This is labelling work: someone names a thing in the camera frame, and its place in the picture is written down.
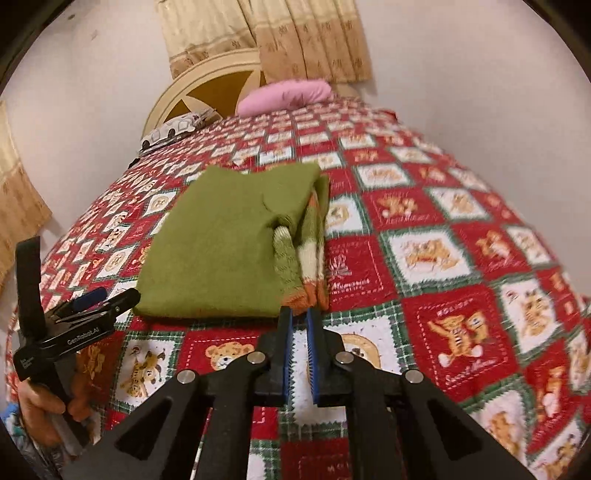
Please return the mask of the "person's left hand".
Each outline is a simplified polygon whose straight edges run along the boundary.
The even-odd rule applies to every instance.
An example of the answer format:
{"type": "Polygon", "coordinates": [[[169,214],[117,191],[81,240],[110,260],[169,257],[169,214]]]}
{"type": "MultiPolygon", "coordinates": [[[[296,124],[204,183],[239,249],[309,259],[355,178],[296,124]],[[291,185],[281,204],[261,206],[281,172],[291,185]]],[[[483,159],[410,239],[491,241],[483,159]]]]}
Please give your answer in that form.
{"type": "Polygon", "coordinates": [[[72,398],[65,404],[56,395],[42,385],[29,380],[18,385],[18,400],[26,431],[37,443],[46,447],[55,447],[62,443],[58,432],[49,416],[61,416],[67,411],[77,422],[83,422],[91,415],[88,381],[82,373],[76,373],[72,379],[72,398]]]}

